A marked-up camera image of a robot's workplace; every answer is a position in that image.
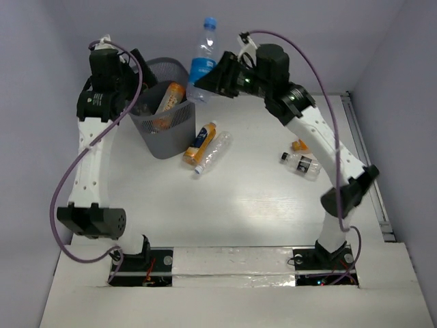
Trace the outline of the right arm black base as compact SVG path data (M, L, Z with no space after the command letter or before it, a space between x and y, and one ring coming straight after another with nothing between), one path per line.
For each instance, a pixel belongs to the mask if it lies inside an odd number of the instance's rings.
M349 246L332 260L318 257L313 247L293 249L292 256L287 260L287 265L294 269L297 286L358 286L353 263L354 256Z

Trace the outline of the clear bottle red cap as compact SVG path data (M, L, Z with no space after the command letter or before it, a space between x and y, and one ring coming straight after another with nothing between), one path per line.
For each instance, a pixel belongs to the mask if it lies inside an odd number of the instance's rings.
M131 110L131 114L136 116L150 116L152 115L151 107L147 103L138 102Z

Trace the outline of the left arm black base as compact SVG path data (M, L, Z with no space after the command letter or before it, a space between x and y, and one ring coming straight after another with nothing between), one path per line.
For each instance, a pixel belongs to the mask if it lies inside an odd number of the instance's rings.
M151 248L148 263L129 257L109 282L115 287L171 287L173 248Z

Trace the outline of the orange bottle white cap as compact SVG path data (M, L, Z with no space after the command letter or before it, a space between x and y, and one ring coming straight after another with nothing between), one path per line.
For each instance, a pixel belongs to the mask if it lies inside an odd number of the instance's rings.
M182 85L176 82L170 83L155 112L155 115L158 117L152 120L155 130L162 131L170 127L172 117L170 114L168 114L168 111L180 104L184 95L185 88Z

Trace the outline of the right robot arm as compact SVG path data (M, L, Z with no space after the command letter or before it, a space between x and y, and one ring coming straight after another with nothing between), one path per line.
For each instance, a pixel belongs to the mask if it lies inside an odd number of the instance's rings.
M228 98L241 93L262 98L268 112L309 147L333 185L321 197L326 214L314 251L315 262L329 268L346 245L343 230L348 215L361 204L379 171L335 140L312 96L289 80L289 64L288 54L276 44L256 47L252 67L245 65L241 56L225 51L208 73L194 80L194 86Z

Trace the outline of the blue tinted water bottle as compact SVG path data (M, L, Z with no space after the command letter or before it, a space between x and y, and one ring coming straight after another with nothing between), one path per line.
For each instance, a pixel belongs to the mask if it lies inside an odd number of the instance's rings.
M208 74L216 65L219 58L219 48L216 36L217 21L213 17L207 17L203 22L203 31L197 42L195 54L191 61L191 69L188 76L186 97L192 103L206 103L211 93L195 87L195 82Z

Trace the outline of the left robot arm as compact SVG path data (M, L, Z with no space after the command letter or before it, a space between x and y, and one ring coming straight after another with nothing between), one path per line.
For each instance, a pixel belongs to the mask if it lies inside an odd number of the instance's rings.
M124 54L113 44L91 47L91 75L76 106L79 154L68 168L76 173L74 184L67 205L51 208L51 221L77 236L118 246L133 268L143 270L151 253L144 235L133 232L125 210L111 207L109 164L120 121L157 80L138 49L128 52L128 59Z

